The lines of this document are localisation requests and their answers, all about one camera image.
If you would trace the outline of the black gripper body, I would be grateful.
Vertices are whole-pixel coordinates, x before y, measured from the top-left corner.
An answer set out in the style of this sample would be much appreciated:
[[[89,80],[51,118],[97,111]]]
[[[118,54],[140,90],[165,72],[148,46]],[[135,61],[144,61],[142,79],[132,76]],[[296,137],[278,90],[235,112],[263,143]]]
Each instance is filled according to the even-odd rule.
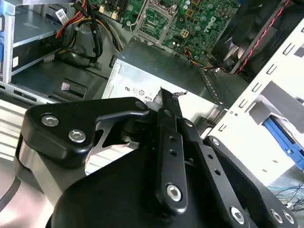
[[[186,120],[73,184],[53,228],[229,228],[231,185],[214,151]]]

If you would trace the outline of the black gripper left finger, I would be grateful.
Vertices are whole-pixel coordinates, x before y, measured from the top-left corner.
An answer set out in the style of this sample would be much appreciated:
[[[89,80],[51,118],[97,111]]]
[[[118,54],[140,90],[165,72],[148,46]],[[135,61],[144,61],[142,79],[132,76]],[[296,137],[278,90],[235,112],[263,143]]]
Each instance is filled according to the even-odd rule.
[[[172,95],[161,89],[149,105],[123,97],[34,106],[23,119],[17,161],[57,205],[69,187],[89,176],[85,164],[96,146],[135,142],[140,149],[158,125],[174,126]]]

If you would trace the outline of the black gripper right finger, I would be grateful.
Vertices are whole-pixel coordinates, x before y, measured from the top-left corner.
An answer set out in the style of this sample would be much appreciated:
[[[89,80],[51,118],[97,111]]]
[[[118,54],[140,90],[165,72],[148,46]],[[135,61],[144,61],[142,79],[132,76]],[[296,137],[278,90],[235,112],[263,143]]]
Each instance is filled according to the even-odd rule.
[[[183,94],[172,95],[182,157],[193,165],[192,199],[198,203],[200,193],[206,198],[203,207],[210,224],[215,228],[300,227],[292,212],[218,138],[200,138],[194,124],[182,117],[179,97]]]

